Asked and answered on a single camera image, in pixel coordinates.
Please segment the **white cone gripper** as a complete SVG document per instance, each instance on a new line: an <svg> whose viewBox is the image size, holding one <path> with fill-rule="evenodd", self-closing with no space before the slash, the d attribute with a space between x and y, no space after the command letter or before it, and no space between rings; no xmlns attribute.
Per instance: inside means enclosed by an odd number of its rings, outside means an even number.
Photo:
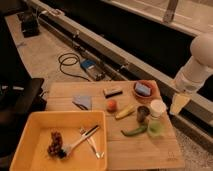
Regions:
<svg viewBox="0 0 213 171"><path fill-rule="evenodd" d="M170 114L178 115L180 111L189 103L191 96L187 93L175 93L172 97Z"/></svg>

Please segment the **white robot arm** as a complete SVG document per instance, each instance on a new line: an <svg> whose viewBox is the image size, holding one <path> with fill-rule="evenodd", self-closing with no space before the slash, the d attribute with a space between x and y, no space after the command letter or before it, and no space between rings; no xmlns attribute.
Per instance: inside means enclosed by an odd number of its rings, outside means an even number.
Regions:
<svg viewBox="0 0 213 171"><path fill-rule="evenodd" d="M196 36L190 45L191 57L174 78L177 92L172 97L170 113L178 115L196 93L213 75L213 33Z"/></svg>

